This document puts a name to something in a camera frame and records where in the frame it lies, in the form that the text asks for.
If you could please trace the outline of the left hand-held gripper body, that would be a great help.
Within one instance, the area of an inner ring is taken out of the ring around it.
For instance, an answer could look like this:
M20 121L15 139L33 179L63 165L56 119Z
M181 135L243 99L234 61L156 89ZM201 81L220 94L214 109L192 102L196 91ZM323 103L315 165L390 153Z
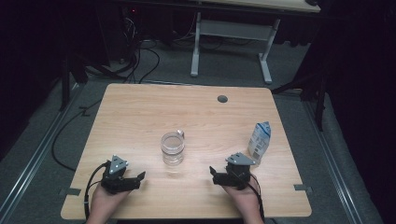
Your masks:
M113 155L107 163L103 173L101 186L110 194L116 194L130 190L128 181L123 178L128 162L117 155Z

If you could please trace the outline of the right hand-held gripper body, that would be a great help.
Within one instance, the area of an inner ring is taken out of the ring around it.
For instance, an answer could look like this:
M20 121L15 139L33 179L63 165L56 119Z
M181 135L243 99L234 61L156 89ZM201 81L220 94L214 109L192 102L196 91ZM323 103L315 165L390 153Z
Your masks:
M250 166L256 162L241 152L237 152L227 159L226 171L231 178L231 187L238 190L244 189L250 181Z

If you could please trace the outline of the white and blue salt bag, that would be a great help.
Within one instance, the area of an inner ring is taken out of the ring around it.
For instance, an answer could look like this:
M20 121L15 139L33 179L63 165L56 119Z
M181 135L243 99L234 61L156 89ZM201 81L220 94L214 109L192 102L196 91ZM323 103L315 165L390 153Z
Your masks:
M257 123L249 139L247 150L256 164L260 164L262 157L269 147L271 126L268 121Z

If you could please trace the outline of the person's left hand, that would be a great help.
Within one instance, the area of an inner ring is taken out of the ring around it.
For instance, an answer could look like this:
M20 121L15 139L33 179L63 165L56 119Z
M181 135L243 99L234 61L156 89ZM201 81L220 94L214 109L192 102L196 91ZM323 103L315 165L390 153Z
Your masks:
M92 195L91 215L94 217L111 217L129 194L130 191L111 194L101 185L98 185Z

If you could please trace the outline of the person's right hand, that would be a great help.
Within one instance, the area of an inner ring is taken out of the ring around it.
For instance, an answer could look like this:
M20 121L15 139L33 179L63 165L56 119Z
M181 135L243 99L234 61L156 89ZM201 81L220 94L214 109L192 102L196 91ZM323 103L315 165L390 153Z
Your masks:
M228 186L224 186L223 189L232 198L242 217L252 217L260 214L259 201L255 193L258 190L258 186L254 180L251 180L249 186L245 189L238 190Z

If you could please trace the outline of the black metal stand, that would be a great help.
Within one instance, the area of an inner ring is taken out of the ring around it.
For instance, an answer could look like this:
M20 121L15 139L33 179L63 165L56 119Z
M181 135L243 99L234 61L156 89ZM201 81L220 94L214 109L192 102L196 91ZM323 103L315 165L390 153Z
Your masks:
M77 84L86 84L88 76L82 57L73 50L67 51L62 62L62 104L61 111L66 109L70 101L70 77L73 77Z
M326 72L314 72L305 77L298 77L281 87L272 90L272 94L280 94L283 91L302 88L300 98L302 101L316 100L314 122L320 131L323 130L322 119L325 109L325 93L328 75Z

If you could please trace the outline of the white-framed background desk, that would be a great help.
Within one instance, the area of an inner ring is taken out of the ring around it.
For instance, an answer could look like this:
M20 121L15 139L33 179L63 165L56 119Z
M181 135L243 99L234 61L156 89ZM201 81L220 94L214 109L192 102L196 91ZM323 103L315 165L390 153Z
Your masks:
M274 9L277 12L304 12L319 13L320 7L316 2L308 0L198 0L200 6L203 2L219 3L241 7L259 7ZM194 50L191 61L191 76L199 74L200 62L200 37L202 35L230 37L246 40L264 41L266 46L263 52L258 54L262 69L262 76L266 84L272 83L272 78L267 64L267 57L276 37L280 19L274 19L266 25L242 23L236 21L202 19L201 13L196 13Z

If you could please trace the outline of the dark computer tower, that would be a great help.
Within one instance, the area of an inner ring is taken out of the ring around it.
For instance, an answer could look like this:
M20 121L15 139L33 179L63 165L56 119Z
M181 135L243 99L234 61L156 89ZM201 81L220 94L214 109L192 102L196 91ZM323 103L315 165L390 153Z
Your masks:
M122 33L126 42L126 59L131 63L139 43L139 23L134 7L121 7Z

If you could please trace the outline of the metal floor rail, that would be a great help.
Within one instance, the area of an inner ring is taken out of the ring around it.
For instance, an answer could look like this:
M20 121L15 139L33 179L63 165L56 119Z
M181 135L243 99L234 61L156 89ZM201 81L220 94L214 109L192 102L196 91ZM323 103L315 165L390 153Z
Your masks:
M344 211L346 212L346 216L348 218L349 223L362 224L361 215L357 210L357 207L352 199L352 195L347 186L347 183L343 178L340 169L337 165L337 162L332 154L330 145L326 140L323 131L317 125L313 106L310 103L303 102L303 107L310 119L311 125L313 126L316 136L319 140L321 150L324 155L324 160L328 167L328 172L332 179L338 198L341 204L343 205Z
M27 127L6 157L0 162L0 224L6 224L42 161L50 150L50 143L80 93L84 84L73 84L61 108L63 87L55 87L49 98L29 119Z

